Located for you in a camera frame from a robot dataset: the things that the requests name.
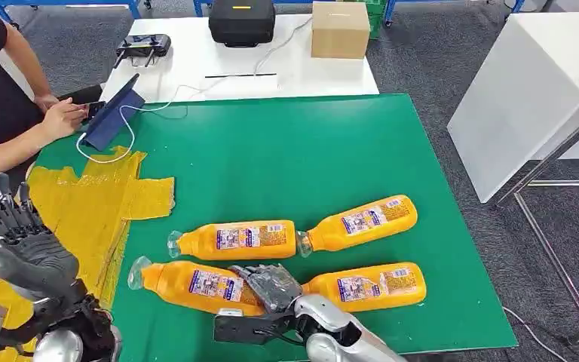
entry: white cable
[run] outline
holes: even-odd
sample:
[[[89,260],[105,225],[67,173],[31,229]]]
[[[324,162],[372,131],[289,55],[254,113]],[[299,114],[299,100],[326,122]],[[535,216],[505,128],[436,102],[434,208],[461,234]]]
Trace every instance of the white cable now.
[[[292,30],[292,34],[289,35],[289,38],[287,38],[287,40],[285,40],[283,43],[281,43],[280,45],[278,45],[275,48],[270,49],[264,56],[263,58],[261,58],[258,62],[256,62],[255,66],[254,66],[254,76],[256,76],[256,73],[259,71],[259,68],[263,66],[263,64],[265,64],[265,62],[267,61],[267,59],[277,50],[281,49],[282,47],[284,47],[285,45],[287,45],[287,43],[290,42],[290,40],[292,40],[292,38],[294,37],[294,34],[300,30],[301,28],[303,28],[304,26],[308,25],[311,22],[311,17],[309,19],[307,19],[307,21],[305,21],[303,24],[297,26],[296,28],[294,28],[294,30]],[[80,153],[81,155],[83,155],[85,158],[87,158],[90,161],[96,162],[98,164],[111,164],[112,162],[116,162],[120,159],[122,159],[123,157],[127,156],[128,153],[130,153],[130,151],[132,150],[132,146],[134,146],[134,140],[136,139],[136,136],[134,135],[134,131],[132,130],[132,127],[130,127],[130,123],[127,122],[127,119],[125,119],[125,115],[123,115],[123,108],[129,108],[129,109],[135,109],[136,111],[141,111],[141,112],[157,112],[157,111],[161,111],[163,109],[166,109],[167,107],[170,106],[170,104],[172,104],[172,102],[174,102],[174,100],[176,99],[176,95],[179,93],[179,89],[181,87],[187,87],[190,89],[193,89],[195,91],[197,91],[196,93],[192,94],[188,100],[190,100],[191,98],[197,96],[198,94],[202,94],[203,92],[209,91],[210,89],[212,89],[213,87],[215,87],[218,83],[221,83],[222,81],[226,80],[227,78],[232,78],[235,77],[237,75],[228,75],[226,77],[221,78],[220,80],[218,80],[217,82],[213,83],[212,85],[210,85],[207,88],[204,89],[200,89],[200,88],[196,88],[196,87],[192,87],[191,85],[187,85],[187,84],[179,84],[176,87],[176,90],[174,91],[174,95],[172,96],[172,99],[170,100],[170,102],[167,102],[165,104],[165,106],[162,107],[158,107],[158,108],[154,108],[154,109],[144,109],[144,108],[137,108],[137,107],[133,107],[133,106],[128,106],[128,105],[123,105],[118,107],[118,114],[121,115],[121,118],[123,119],[123,122],[125,123],[125,126],[127,127],[127,129],[130,131],[130,135],[132,136],[132,140],[130,141],[130,145],[127,147],[127,150],[125,150],[125,153],[123,155],[118,156],[117,158],[114,158],[112,160],[108,160],[108,161],[99,161],[96,160],[92,157],[90,157],[89,155],[86,155],[85,152],[83,152],[81,150],[81,147],[79,147],[79,144],[81,143],[81,141],[85,138],[87,131],[84,132],[79,138],[78,140],[76,140],[76,150],[78,151],[78,153]]]
[[[550,352],[551,354],[553,354],[554,356],[556,356],[556,358],[558,358],[559,360],[561,360],[562,362],[568,362],[565,358],[563,358],[560,354],[557,354],[553,349],[547,347],[543,342],[541,342],[538,337],[534,334],[534,331],[529,328],[529,326],[527,325],[527,323],[521,318],[519,317],[516,313],[514,313],[511,309],[507,308],[507,307],[503,307],[503,310],[506,311],[507,313],[511,314],[512,316],[514,316],[520,323],[522,323],[522,325],[524,326],[524,328],[527,329],[527,331],[529,332],[529,334],[532,335],[532,337],[534,338],[534,340],[536,342],[538,342],[539,345],[541,345],[542,348],[545,348],[545,350],[547,350],[548,352]]]
[[[194,96],[198,95],[198,94],[202,94],[204,91],[208,91],[209,89],[211,89],[212,87],[214,87],[215,85],[217,85],[218,83],[220,83],[221,81],[218,81],[214,84],[212,84],[211,86],[209,86],[206,89],[199,89],[196,87],[192,87],[190,85],[187,84],[179,84],[176,87],[176,90],[174,91],[174,95],[172,96],[172,99],[170,100],[170,102],[167,102],[165,104],[165,106],[162,107],[158,107],[158,108],[154,108],[154,109],[143,109],[143,108],[137,108],[134,106],[128,106],[128,105],[123,105],[118,107],[118,114],[121,115],[121,119],[123,119],[123,122],[125,123],[125,126],[127,127],[127,129],[130,131],[130,135],[132,136],[132,140],[130,141],[130,145],[127,147],[127,149],[125,150],[125,153],[123,155],[118,156],[117,158],[114,158],[112,160],[108,160],[108,161],[99,161],[96,160],[94,158],[92,158],[89,155],[86,155],[85,152],[83,152],[81,150],[81,147],[79,146],[79,144],[81,143],[81,141],[85,138],[85,136],[87,135],[87,131],[82,133],[81,136],[78,138],[78,140],[76,140],[76,150],[78,151],[78,153],[80,153],[81,155],[83,155],[85,158],[87,158],[90,161],[94,161],[98,164],[111,164],[112,162],[116,162],[120,159],[122,159],[123,157],[127,156],[128,153],[130,153],[130,151],[132,150],[132,146],[134,146],[134,140],[136,139],[136,136],[134,135],[134,131],[132,130],[132,127],[130,127],[130,123],[127,122],[127,119],[125,119],[125,115],[123,114],[123,108],[129,108],[129,109],[135,109],[136,111],[141,111],[141,112],[156,112],[156,111],[161,111],[162,109],[166,109],[167,107],[170,106],[170,104],[172,104],[172,102],[174,102],[174,100],[176,99],[176,95],[179,93],[179,89],[181,89],[181,87],[187,87],[190,89],[193,89],[195,91],[197,91],[196,93],[192,94],[188,99],[193,98]]]
[[[289,35],[289,38],[287,38],[286,41],[284,41],[283,43],[281,43],[280,45],[278,45],[275,48],[270,49],[265,56],[263,56],[263,58],[261,58],[258,62],[256,62],[256,65],[254,65],[254,75],[256,75],[259,72],[259,69],[263,66],[263,64],[265,64],[265,62],[267,61],[267,59],[272,55],[272,53],[274,53],[275,51],[281,49],[282,47],[284,47],[285,45],[287,45],[287,43],[290,42],[290,40],[292,40],[292,38],[294,37],[294,33],[296,33],[297,31],[299,31],[303,26],[306,26],[309,24],[309,22],[311,22],[311,17],[304,22],[303,24],[297,26],[296,28],[294,28],[294,30],[292,30],[292,34]]]

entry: black case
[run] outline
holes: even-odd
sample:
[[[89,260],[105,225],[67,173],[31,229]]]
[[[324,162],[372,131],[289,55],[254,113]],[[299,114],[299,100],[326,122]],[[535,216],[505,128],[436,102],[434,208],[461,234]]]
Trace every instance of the black case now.
[[[228,47],[255,47],[274,37],[276,11],[272,0],[215,0],[210,31]]]

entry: gray carpet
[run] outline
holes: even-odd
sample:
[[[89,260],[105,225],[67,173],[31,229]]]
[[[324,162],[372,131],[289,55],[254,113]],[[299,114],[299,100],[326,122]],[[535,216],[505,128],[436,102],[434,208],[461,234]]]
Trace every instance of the gray carpet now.
[[[279,8],[285,14],[309,11],[308,5]],[[194,15],[190,0],[155,0],[152,11],[142,11],[146,17]],[[465,6],[463,2],[398,5],[393,26],[383,29],[380,39],[371,42],[367,57],[382,93],[412,96],[503,304],[527,321],[568,335],[579,332],[579,313],[520,209],[514,203],[495,209],[478,202],[446,131],[507,12],[502,5]],[[119,8],[41,7],[32,11],[19,7],[12,8],[10,14],[20,23],[58,94],[105,81],[114,60],[112,49],[132,23],[130,13]],[[579,177],[579,161],[559,162],[547,173]],[[530,189],[523,194],[579,286],[579,189]],[[557,360],[538,347],[522,327],[514,330],[518,348],[461,352],[450,358]],[[545,332],[536,333],[569,361],[579,361]],[[574,349],[579,354],[579,347]]]

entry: smartphone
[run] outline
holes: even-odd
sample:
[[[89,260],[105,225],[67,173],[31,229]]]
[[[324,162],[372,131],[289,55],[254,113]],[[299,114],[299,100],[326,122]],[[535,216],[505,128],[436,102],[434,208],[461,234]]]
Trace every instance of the smartphone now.
[[[83,124],[88,123],[94,118],[95,115],[106,105],[106,101],[100,100],[99,102],[86,103],[87,106],[87,117],[83,120]]]

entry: cardboard box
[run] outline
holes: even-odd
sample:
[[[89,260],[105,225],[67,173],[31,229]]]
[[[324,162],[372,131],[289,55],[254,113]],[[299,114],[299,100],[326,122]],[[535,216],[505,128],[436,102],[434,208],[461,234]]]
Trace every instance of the cardboard box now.
[[[311,56],[363,59],[369,40],[364,2],[314,2]]]

